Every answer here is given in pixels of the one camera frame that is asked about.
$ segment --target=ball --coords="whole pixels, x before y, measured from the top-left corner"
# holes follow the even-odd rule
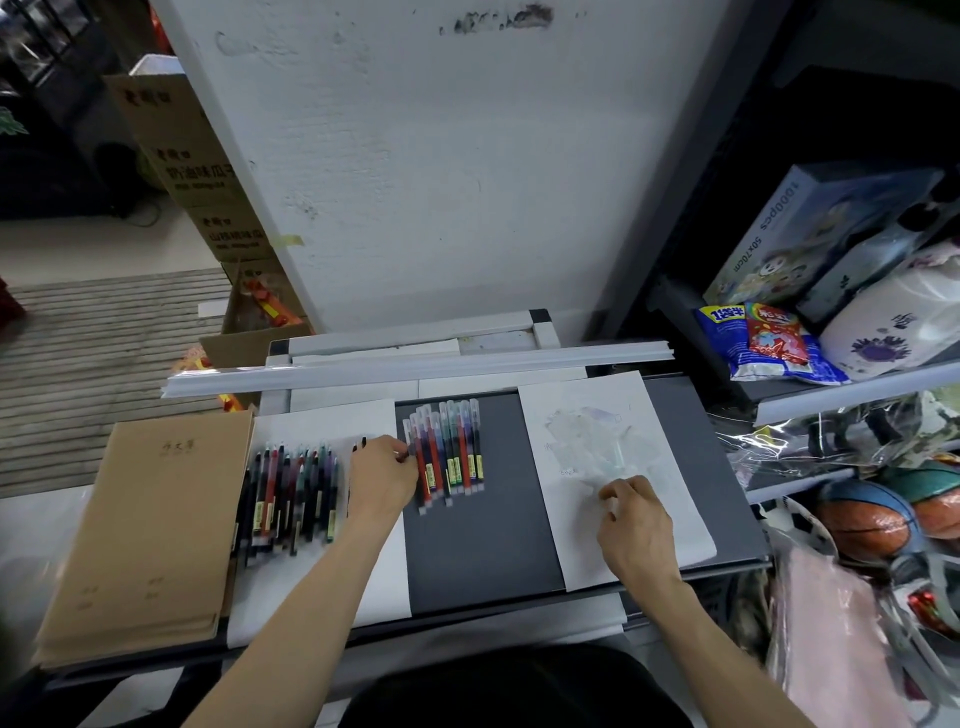
[[[923,544],[910,503],[879,483],[829,483],[820,493],[817,518],[837,548],[857,561],[894,558]]]
[[[927,460],[919,468],[887,468],[880,480],[906,498],[932,539],[960,539],[960,470]]]

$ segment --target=black shirt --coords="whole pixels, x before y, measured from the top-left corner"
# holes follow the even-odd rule
[[[686,714],[633,657],[595,644],[512,649],[390,675],[357,695],[341,728],[678,726]]]

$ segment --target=blue snack bag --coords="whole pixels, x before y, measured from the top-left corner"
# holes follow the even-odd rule
[[[850,379],[820,353],[820,344],[794,314],[764,303],[706,305],[697,320],[713,349],[730,365],[732,381],[792,376],[811,384]]]

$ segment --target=striped floor mat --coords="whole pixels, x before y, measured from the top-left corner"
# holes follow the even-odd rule
[[[220,317],[219,268],[10,288],[28,317],[0,332],[0,497],[93,482],[113,424],[216,410],[161,400],[171,367]]]

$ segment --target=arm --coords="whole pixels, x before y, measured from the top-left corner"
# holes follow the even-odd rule
[[[406,451],[384,435],[353,453],[349,515],[337,540],[184,726],[313,725],[373,565],[416,488]]]
[[[673,522],[645,477],[615,480],[598,540],[611,571],[660,629],[710,728],[814,728],[704,611],[680,577]]]

